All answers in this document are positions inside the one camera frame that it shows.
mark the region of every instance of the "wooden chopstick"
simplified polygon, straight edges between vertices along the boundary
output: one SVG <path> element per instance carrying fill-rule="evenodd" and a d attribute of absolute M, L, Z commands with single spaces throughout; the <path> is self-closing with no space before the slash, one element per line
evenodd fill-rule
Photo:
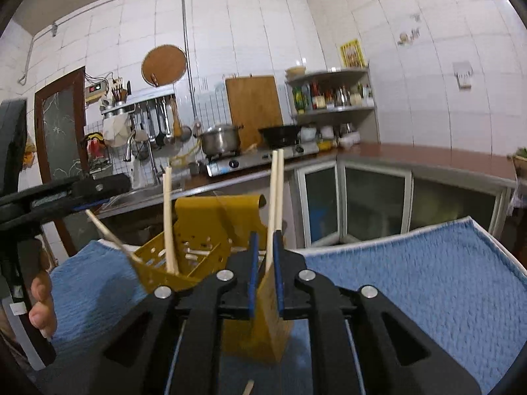
<path fill-rule="evenodd" d="M 172 167 L 167 166 L 163 174 L 163 233 L 165 241 L 165 258 L 167 260 L 167 273 L 179 274 L 178 261 L 174 248 L 174 234 L 172 232 Z"/>
<path fill-rule="evenodd" d="M 282 230 L 284 206 L 284 149 L 278 150 L 278 175 L 276 180 L 275 230 Z"/>
<path fill-rule="evenodd" d="M 107 241 L 113 242 L 117 247 L 126 255 L 130 256 L 134 261 L 137 261 L 138 263 L 142 263 L 142 261 L 132 252 L 126 249 L 126 247 L 123 245 L 123 243 L 119 240 L 117 236 L 115 236 L 108 227 L 106 227 L 100 219 L 96 217 L 96 215 L 91 212 L 89 209 L 85 210 L 86 215 L 88 218 L 95 224 L 95 226 L 101 231 L 102 235 L 105 237 Z"/>
<path fill-rule="evenodd" d="M 267 224 L 267 249 L 265 253 L 265 272 L 272 266 L 272 236 L 276 226 L 276 181 L 278 179 L 278 151 L 272 151 L 271 186 L 269 193 L 269 219 Z"/>

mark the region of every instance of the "corner shelf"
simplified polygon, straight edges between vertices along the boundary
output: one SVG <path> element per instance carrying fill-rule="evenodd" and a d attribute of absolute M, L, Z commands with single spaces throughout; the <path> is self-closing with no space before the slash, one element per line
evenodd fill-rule
<path fill-rule="evenodd" d="M 351 106 L 344 106 L 344 107 L 334 107 L 334 108 L 326 108 L 324 110 L 313 110 L 307 113 L 303 114 L 292 114 L 292 118 L 298 119 L 298 120 L 305 120 L 307 118 L 309 119 L 315 119 L 317 116 L 323 116 L 327 114 L 333 114 L 333 113 L 346 113 L 346 112 L 352 112 L 352 111 L 360 111 L 360 110 L 374 110 L 375 106 L 363 106 L 363 105 L 351 105 Z"/>
<path fill-rule="evenodd" d="M 313 79 L 323 81 L 326 79 L 335 79 L 335 78 L 341 78 L 341 77 L 349 78 L 350 76 L 358 79 L 365 74 L 368 74 L 368 67 L 334 68 L 334 69 L 325 70 L 325 71 L 307 72 L 304 75 L 297 76 L 297 77 L 287 80 L 286 83 L 291 86 L 297 86 L 297 85 L 302 85 L 304 83 L 308 83 L 310 80 L 313 80 Z"/>

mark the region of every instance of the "kitchen counter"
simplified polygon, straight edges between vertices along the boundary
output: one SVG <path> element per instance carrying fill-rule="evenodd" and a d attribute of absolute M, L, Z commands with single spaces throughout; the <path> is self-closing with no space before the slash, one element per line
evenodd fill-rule
<path fill-rule="evenodd" d="M 349 150 L 333 149 L 321 151 L 316 155 L 300 157 L 286 161 L 285 171 L 294 171 L 313 164 L 331 160 L 346 160 L 364 163 L 383 163 L 387 166 L 406 167 L 408 169 L 431 168 L 442 171 L 455 171 L 479 177 L 487 183 L 502 187 L 514 188 L 516 177 L 512 161 L 504 156 L 494 156 L 472 151 L 451 150 L 436 147 L 418 147 L 397 144 L 362 143 Z M 231 174 L 209 177 L 197 175 L 184 179 L 182 189 L 173 191 L 175 200 L 184 196 L 193 196 L 212 190 L 240 184 L 269 176 L 270 165 L 258 166 Z M 112 200 L 99 210 L 101 219 L 146 208 L 163 202 L 163 195 L 157 194 L 141 201 L 131 201 L 120 206 L 113 206 Z"/>

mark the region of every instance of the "stainless steel pot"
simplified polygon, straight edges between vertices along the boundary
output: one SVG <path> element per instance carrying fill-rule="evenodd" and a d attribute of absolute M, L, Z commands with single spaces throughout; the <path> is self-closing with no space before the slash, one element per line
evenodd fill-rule
<path fill-rule="evenodd" d="M 240 135 L 238 130 L 243 126 L 214 125 L 208 128 L 201 138 L 201 149 L 207 157 L 227 153 L 239 153 Z"/>

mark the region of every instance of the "pot lid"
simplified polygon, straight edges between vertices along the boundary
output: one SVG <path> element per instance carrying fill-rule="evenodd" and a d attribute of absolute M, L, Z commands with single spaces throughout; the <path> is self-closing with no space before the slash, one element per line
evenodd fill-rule
<path fill-rule="evenodd" d="M 216 132 L 225 132 L 229 130 L 237 130 L 238 126 L 229 125 L 227 123 L 219 123 L 218 125 L 211 126 L 208 128 L 205 133 L 206 134 L 214 134 Z"/>

